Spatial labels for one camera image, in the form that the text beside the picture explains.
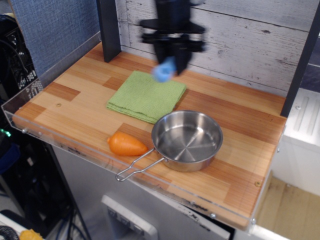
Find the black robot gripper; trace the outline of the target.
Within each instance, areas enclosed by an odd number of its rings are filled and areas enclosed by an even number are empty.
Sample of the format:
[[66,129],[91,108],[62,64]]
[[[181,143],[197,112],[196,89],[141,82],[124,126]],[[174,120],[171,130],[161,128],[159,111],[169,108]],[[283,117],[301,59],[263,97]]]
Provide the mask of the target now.
[[[179,76],[189,64],[192,52],[205,50],[204,40],[191,40],[190,35],[205,33],[203,26],[191,21],[191,7],[203,4],[202,0],[156,0],[157,18],[143,19],[139,25],[154,30],[144,33],[144,43],[153,44],[159,64],[165,61],[175,62],[176,75]],[[172,44],[182,44],[174,48]]]

